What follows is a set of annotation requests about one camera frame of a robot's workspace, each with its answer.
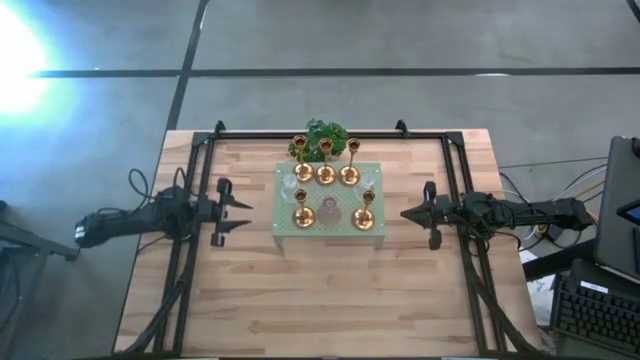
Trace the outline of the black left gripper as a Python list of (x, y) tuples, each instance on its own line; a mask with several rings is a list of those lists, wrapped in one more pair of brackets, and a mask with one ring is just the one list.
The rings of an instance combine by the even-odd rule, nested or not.
[(232, 183), (227, 178), (218, 180), (216, 190), (219, 194), (217, 201), (204, 197), (196, 202), (196, 218), (199, 222), (214, 223), (216, 228), (211, 236), (211, 245), (224, 246), (225, 233), (230, 233), (240, 226), (251, 223), (250, 220), (227, 220), (228, 211), (226, 206), (243, 209), (252, 209), (252, 206), (242, 203), (236, 200), (234, 196), (231, 196)]

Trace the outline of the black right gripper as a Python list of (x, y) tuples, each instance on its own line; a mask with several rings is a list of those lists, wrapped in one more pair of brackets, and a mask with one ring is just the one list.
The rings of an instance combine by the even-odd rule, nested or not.
[(452, 203), (447, 195), (438, 195), (433, 181), (425, 183), (423, 195), (422, 204), (402, 210), (400, 216), (430, 230), (428, 240), (430, 250), (439, 250), (441, 247), (442, 234), (438, 229), (439, 225), (463, 225), (468, 237), (475, 239), (474, 229), (461, 203)]

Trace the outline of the brass candlestick holder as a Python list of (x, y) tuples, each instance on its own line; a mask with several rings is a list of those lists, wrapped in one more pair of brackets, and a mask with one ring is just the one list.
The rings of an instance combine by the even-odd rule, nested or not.
[(354, 228), (359, 231), (368, 231), (375, 224), (375, 215), (370, 206), (376, 198), (373, 190), (365, 190), (362, 193), (363, 206), (357, 208), (351, 215), (351, 222)]
[(307, 183), (313, 178), (313, 168), (304, 161), (307, 138), (304, 135), (296, 135), (292, 139), (292, 144), (297, 150), (297, 164), (294, 166), (293, 172), (300, 183)]
[(328, 157), (333, 150), (333, 141), (322, 138), (318, 142), (318, 149), (323, 154), (322, 164), (316, 169), (316, 180), (320, 185), (331, 185), (336, 181), (336, 170), (328, 164)]
[(311, 227), (316, 221), (316, 215), (314, 210), (306, 205), (307, 192), (304, 189), (298, 189), (294, 192), (294, 198), (299, 204), (292, 216), (294, 225), (301, 229)]
[(357, 138), (350, 138), (347, 141), (347, 150), (350, 153), (349, 162), (338, 172), (339, 180), (345, 186), (355, 186), (360, 180), (360, 172), (354, 166), (354, 157), (355, 154), (359, 151), (360, 145), (360, 140)]

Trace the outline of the clear glass vase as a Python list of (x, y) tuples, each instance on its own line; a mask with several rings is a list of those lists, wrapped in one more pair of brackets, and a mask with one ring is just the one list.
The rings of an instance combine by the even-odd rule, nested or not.
[(357, 185), (357, 190), (359, 193), (363, 193), (367, 190), (371, 190), (376, 192), (377, 190), (377, 175), (376, 171), (362, 173), (359, 184)]
[(297, 202), (295, 192), (298, 190), (298, 187), (297, 176), (294, 173), (284, 173), (280, 183), (281, 198), (287, 203), (295, 204)]

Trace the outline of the pink glass vase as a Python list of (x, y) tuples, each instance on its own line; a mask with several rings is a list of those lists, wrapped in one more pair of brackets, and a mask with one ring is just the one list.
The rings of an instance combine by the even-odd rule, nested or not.
[(334, 197), (326, 197), (323, 199), (318, 208), (318, 220), (325, 226), (338, 225), (342, 218), (342, 211), (338, 206), (338, 202)]

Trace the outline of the green perforated metal shelf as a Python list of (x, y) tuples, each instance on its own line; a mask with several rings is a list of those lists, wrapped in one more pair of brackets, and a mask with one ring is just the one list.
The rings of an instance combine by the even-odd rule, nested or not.
[[(286, 239), (311, 239), (318, 238), (322, 240), (345, 240), (345, 239), (365, 239), (373, 242), (376, 249), (382, 247), (387, 235), (387, 225), (385, 219), (384, 198), (382, 192), (382, 167), (379, 163), (357, 163), (355, 167), (360, 174), (376, 171), (377, 190), (376, 198), (370, 209), (375, 215), (375, 224), (368, 231), (359, 231), (353, 227), (351, 215), (357, 209), (363, 206), (362, 193), (355, 186), (345, 186), (340, 182), (331, 185), (320, 185), (317, 181), (312, 180), (308, 183), (299, 183), (298, 189), (304, 189), (307, 192), (306, 205), (312, 208), (316, 215), (315, 223), (305, 229), (298, 228), (294, 225), (292, 216), (299, 204), (285, 202), (280, 195), (280, 183), (284, 173), (293, 173), (293, 165), (290, 163), (280, 163), (275, 167), (274, 171), (274, 204), (271, 212), (270, 228), (274, 242), (278, 248), (282, 248)], [(334, 197), (338, 206), (342, 211), (342, 218), (338, 225), (325, 226), (318, 220), (318, 208), (326, 197)]]

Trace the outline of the green potted plant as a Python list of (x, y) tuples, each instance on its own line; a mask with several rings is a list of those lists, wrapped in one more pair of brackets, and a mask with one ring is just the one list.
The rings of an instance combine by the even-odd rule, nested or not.
[(324, 138), (333, 142), (330, 157), (337, 157), (346, 149), (349, 133), (341, 125), (312, 118), (307, 122), (306, 127), (306, 144), (302, 152), (305, 162), (324, 161), (324, 154), (318, 147), (319, 141)]

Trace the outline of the black desk bar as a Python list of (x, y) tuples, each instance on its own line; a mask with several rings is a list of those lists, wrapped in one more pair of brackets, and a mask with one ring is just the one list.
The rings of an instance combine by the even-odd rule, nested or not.
[(594, 261), (595, 240), (579, 243), (568, 249), (527, 261), (522, 264), (525, 279), (534, 281), (543, 277), (554, 275), (571, 268), (575, 259)]

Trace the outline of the white paper sheet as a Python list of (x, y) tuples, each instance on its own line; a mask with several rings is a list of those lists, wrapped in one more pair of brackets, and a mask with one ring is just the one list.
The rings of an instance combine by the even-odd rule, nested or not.
[(527, 281), (527, 288), (538, 325), (547, 326), (550, 322), (554, 279), (554, 275), (549, 275), (537, 280)]

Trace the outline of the grey laptop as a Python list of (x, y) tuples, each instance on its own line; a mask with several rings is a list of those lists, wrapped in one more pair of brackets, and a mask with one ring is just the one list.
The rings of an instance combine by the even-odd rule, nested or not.
[(640, 138), (611, 139), (595, 258), (640, 282)]

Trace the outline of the black metal stand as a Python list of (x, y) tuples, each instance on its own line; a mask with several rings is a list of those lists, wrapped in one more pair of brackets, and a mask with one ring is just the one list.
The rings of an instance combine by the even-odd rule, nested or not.
[(18, 338), (19, 325), (33, 302), (40, 278), (51, 255), (67, 261), (78, 258), (80, 249), (43, 238), (4, 219), (9, 206), (0, 200), (0, 293), (5, 275), (12, 275), (14, 302), (0, 318), (0, 360), (8, 360)]

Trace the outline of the black computer keyboard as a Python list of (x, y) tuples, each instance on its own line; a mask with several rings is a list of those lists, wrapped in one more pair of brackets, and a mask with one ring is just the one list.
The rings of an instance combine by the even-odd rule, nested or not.
[(569, 338), (640, 360), (640, 294), (558, 274), (549, 326)]

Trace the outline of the black aluminium table frame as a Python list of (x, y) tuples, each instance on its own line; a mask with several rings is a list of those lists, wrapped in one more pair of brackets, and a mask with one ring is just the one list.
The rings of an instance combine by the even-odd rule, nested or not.
[(205, 226), (188, 295), (182, 339), (164, 346), (184, 356), (430, 356), (478, 351), (456, 232), (428, 247), (428, 234), (401, 217), (417, 205), (426, 181), (439, 192), (502, 193), (489, 134), (473, 130), (373, 131), (360, 162), (382, 168), (377, 196), (387, 236), (288, 239), (271, 235), (274, 173), (288, 161), (292, 134), (224, 131), (210, 148), (212, 179), (227, 177), (242, 221), (222, 248)]

